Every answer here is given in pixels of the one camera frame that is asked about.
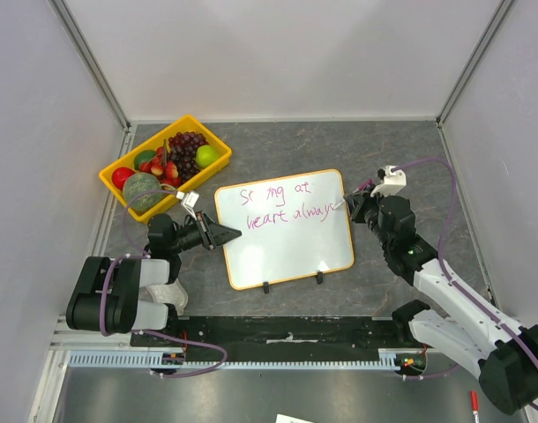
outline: yellow basket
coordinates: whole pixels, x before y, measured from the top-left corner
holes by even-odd
[[[169,139],[174,137],[177,132],[200,132],[206,138],[206,142],[220,155],[220,158],[217,159],[212,165],[200,171],[199,174],[194,175],[186,183],[181,185],[178,189],[182,192],[189,192],[199,186],[201,183],[206,181],[208,178],[214,174],[220,172],[220,170],[225,167],[230,162],[230,156],[232,155],[232,150],[225,145],[218,137],[216,137],[210,130],[208,130],[202,123],[195,119],[191,115],[183,116],[178,121],[171,123],[166,129],[155,134],[153,137],[149,138],[147,141],[141,145],[134,148],[131,152],[128,152],[126,155],[108,165],[99,172],[99,177],[101,181],[112,191],[114,197],[125,207],[126,202],[122,196],[122,191],[114,186],[112,183],[112,174],[119,167],[128,167],[130,169],[134,168],[134,160],[136,156],[143,152],[144,150],[157,150],[158,147],[163,145],[164,139]],[[131,216],[138,222],[147,223],[147,221],[154,215],[158,213],[163,213],[169,207],[172,207],[173,204],[177,203],[179,200],[175,196],[166,196],[154,207],[149,209],[143,214],[137,214],[131,208],[128,212]]]

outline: gray floor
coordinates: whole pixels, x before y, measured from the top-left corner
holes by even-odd
[[[336,168],[346,190],[357,187],[384,165],[401,165],[428,156],[444,156],[433,122],[263,122],[207,125],[223,139],[234,155],[228,167],[200,186],[197,210],[216,217],[213,194],[219,187],[290,174]],[[139,125],[135,145],[164,125]],[[411,200],[416,225],[426,241],[436,245],[449,208],[451,182],[439,165],[407,171],[402,195]],[[116,215],[107,255],[135,252],[124,239]],[[175,206],[169,214],[182,221]],[[129,218],[128,230],[140,245],[146,244],[146,227]],[[355,264],[346,271],[278,284],[263,294],[260,288],[235,291],[228,283],[222,249],[194,249],[181,256],[180,279],[189,293],[188,315],[373,315],[389,316],[414,298],[416,290],[386,267],[375,238],[363,226],[352,227]],[[486,296],[467,225],[459,208],[452,223],[446,259],[474,289]]]
[[[429,368],[447,368],[435,355]],[[357,370],[219,370],[161,380],[144,369],[74,368],[66,377],[57,407],[64,416],[55,423],[274,423],[277,414],[314,423],[463,423],[474,421],[471,390],[482,423],[526,422],[524,412],[499,412],[462,369],[422,382]]]

